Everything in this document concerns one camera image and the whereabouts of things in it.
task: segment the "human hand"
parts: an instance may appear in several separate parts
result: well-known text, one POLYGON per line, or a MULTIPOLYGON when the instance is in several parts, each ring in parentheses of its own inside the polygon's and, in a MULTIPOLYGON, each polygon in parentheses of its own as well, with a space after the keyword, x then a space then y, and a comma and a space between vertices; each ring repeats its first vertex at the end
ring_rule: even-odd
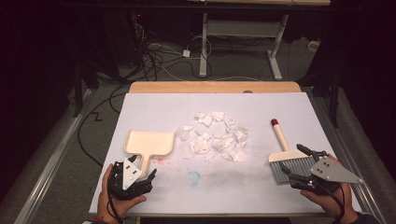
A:
MULTIPOLYGON (((114 214, 109 214, 107 212, 107 205, 108 205, 108 194, 107 194, 107 180, 110 177, 111 170, 113 169, 113 164, 110 164, 107 167, 107 170, 105 174, 103 175, 102 179, 102 192, 99 194, 99 199, 98 199, 98 211, 97 211, 97 218, 102 219, 103 221, 109 223, 109 224, 117 224, 118 221, 113 217, 114 214)), ((112 198, 112 201, 114 203, 114 207, 116 208, 117 214, 124 218, 126 213, 128 212, 129 209, 134 207, 135 205, 142 203, 146 200, 147 198, 145 196, 138 196, 133 198, 132 200, 129 201, 121 201, 116 198, 112 198)))
MULTIPOLYGON (((329 158, 341 164, 334 156, 329 155, 329 158)), ((358 214, 352 207, 352 191, 347 183, 341 183, 341 188, 335 191, 334 196, 342 203, 345 201, 344 208, 345 213, 341 218, 340 223, 352 223, 358 219, 358 214)), ((331 197, 327 195, 317 195, 309 190, 301 190, 300 193, 304 195, 308 200, 321 206, 323 211, 325 211, 329 216, 338 218, 341 214, 341 208, 338 203, 331 197)))

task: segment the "broom handle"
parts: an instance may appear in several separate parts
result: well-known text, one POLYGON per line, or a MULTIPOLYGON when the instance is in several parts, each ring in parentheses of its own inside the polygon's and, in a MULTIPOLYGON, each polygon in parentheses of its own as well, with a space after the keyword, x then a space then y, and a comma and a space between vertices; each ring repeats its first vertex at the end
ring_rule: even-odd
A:
POLYGON ((279 140, 279 143, 282 146, 282 149, 284 151, 290 151, 289 145, 286 142, 285 135, 283 134, 282 129, 280 128, 280 125, 277 123, 277 120, 276 119, 272 119, 271 120, 271 124, 274 127, 274 131, 276 133, 277 140, 279 140))

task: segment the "wooden table edge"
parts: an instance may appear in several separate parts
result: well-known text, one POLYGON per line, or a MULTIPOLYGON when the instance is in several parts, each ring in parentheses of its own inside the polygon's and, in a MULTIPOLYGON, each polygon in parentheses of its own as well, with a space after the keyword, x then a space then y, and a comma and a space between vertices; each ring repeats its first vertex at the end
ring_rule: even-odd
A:
POLYGON ((301 92, 296 82, 261 81, 156 81, 134 82, 129 93, 270 93, 301 92))

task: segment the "wrist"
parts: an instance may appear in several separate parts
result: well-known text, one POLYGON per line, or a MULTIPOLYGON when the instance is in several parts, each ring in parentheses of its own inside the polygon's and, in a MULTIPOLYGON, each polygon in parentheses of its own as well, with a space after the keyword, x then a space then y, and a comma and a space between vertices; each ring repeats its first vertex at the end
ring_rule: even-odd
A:
POLYGON ((107 224, 119 224, 119 222, 114 217, 109 216, 109 215, 107 215, 107 216, 99 216, 99 215, 97 215, 97 216, 95 216, 93 218, 93 220, 94 221, 103 221, 103 222, 105 222, 107 224))
POLYGON ((344 216, 340 220, 340 224, 350 224, 359 218, 358 213, 353 208, 346 209, 344 216))

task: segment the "handheld controller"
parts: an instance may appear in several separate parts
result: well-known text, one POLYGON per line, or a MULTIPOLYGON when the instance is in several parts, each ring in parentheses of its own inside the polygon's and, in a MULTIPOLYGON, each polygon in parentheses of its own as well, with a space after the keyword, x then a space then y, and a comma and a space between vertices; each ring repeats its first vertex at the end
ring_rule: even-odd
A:
POLYGON ((125 159, 124 162, 116 161, 114 163, 107 187, 111 194, 119 200, 131 200, 152 190, 151 181, 154 179, 157 169, 154 169, 147 179, 136 182, 142 172, 133 165, 135 159, 136 155, 125 159))

